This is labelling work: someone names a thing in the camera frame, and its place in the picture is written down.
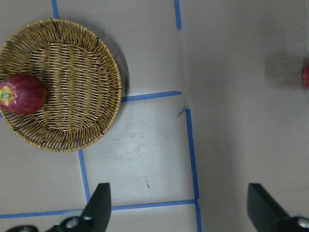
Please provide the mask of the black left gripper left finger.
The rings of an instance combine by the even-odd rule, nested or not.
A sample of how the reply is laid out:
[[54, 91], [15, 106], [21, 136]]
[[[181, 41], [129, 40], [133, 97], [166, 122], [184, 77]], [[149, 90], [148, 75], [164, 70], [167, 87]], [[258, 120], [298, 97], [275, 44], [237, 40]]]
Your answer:
[[[18, 214], [4, 214], [7, 218], [27, 218], [52, 216], [61, 213], [73, 213], [74, 210], [45, 211]], [[67, 216], [56, 222], [46, 232], [105, 232], [111, 217], [111, 189], [109, 183], [100, 183], [80, 215]], [[34, 225], [18, 225], [6, 232], [39, 232]]]

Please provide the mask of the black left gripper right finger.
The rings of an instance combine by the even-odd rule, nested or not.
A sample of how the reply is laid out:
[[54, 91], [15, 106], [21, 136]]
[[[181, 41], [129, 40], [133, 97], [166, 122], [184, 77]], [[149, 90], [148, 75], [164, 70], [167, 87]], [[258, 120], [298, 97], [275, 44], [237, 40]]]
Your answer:
[[309, 218], [290, 216], [258, 183], [247, 190], [247, 214], [258, 232], [307, 232]]

